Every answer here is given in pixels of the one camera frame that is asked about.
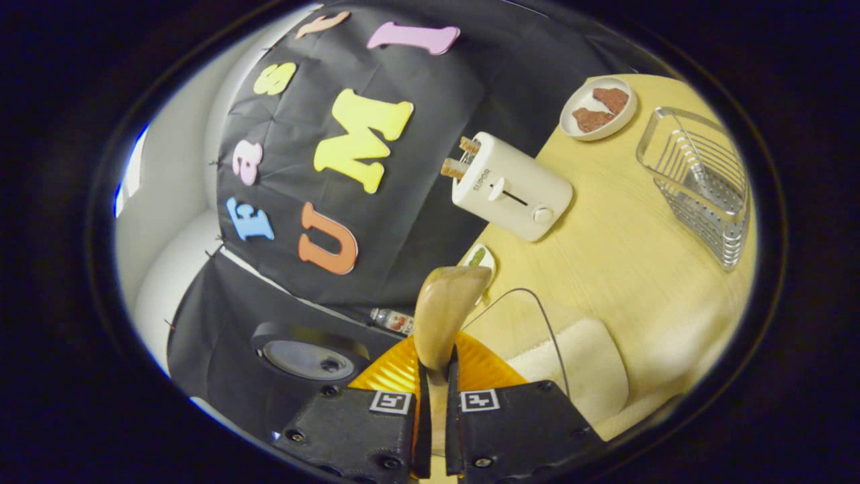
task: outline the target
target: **small plate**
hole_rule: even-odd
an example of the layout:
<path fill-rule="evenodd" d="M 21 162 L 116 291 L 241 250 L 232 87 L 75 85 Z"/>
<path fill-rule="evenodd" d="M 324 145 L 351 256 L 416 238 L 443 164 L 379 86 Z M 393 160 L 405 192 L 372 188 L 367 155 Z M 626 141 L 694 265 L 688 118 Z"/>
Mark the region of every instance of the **small plate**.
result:
<path fill-rule="evenodd" d="M 580 130 L 579 125 L 576 124 L 576 118 L 574 118 L 574 111 L 576 109 L 585 108 L 590 111 L 610 112 L 602 102 L 594 99 L 592 96 L 592 92 L 595 88 L 618 88 L 626 92 L 630 99 L 627 100 L 627 104 L 624 105 L 624 109 L 615 116 L 615 119 L 609 121 L 604 126 L 595 129 L 591 133 L 583 133 L 582 130 Z M 636 112 L 636 104 L 636 93 L 634 93 L 630 86 L 623 80 L 612 77 L 594 79 L 593 81 L 583 84 L 582 87 L 576 90 L 570 99 L 568 99 L 568 102 L 564 105 L 564 109 L 562 109 L 562 116 L 559 119 L 559 123 L 562 126 L 562 131 L 571 138 L 582 141 L 600 140 L 611 134 L 615 134 L 619 129 L 624 127 L 625 124 L 630 122 L 630 120 L 633 119 L 633 114 Z"/>

